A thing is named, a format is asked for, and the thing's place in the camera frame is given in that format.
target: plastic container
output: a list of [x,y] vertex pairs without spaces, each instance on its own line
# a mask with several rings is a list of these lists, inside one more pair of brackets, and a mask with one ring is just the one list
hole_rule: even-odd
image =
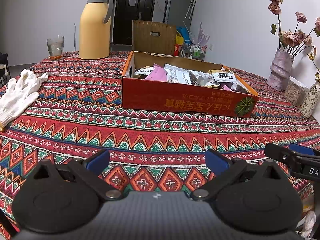
[[290,77],[288,86],[284,92],[284,96],[294,105],[300,107],[306,98],[308,88],[297,81],[295,78]]

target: tablecloth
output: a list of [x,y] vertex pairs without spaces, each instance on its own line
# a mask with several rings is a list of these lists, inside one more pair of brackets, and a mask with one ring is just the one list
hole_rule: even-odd
[[[0,208],[12,221],[12,200],[44,158],[61,164],[108,147],[110,164],[100,177],[112,186],[190,192],[214,176],[205,165],[207,149],[259,164],[267,143],[320,149],[318,122],[304,118],[265,78],[242,70],[233,69],[260,94],[251,118],[123,109],[121,71],[128,55],[86,61],[71,52],[30,68],[48,72],[49,79],[38,100],[0,133]],[[288,179],[302,199],[313,192],[306,180]],[[0,233],[7,237],[1,226]]]

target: flower vase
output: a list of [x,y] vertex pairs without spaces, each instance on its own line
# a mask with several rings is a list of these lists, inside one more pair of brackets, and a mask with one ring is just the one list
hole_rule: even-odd
[[304,117],[310,117],[313,110],[316,107],[316,104],[320,97],[320,84],[316,81],[311,87],[310,90],[304,99],[302,106],[300,107],[300,112]]
[[277,91],[285,90],[288,85],[290,70],[294,57],[284,50],[277,48],[275,58],[271,63],[271,74],[267,84]]

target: orange box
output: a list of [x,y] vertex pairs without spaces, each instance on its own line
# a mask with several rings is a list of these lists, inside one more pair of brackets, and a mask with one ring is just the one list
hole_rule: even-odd
[[225,69],[214,64],[184,57],[132,51],[122,72],[122,107],[164,112],[200,112],[211,115],[250,117],[259,94],[239,76],[236,78],[251,94],[222,89],[133,78],[136,70],[165,63],[188,70],[207,72]]

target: refrigerator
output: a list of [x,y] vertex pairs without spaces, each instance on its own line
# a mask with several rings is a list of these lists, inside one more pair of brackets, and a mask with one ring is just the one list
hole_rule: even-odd
[[184,27],[186,25],[190,29],[192,20],[192,15],[189,19],[190,12],[185,18],[190,2],[191,0],[166,0],[163,23],[175,25],[176,27]]

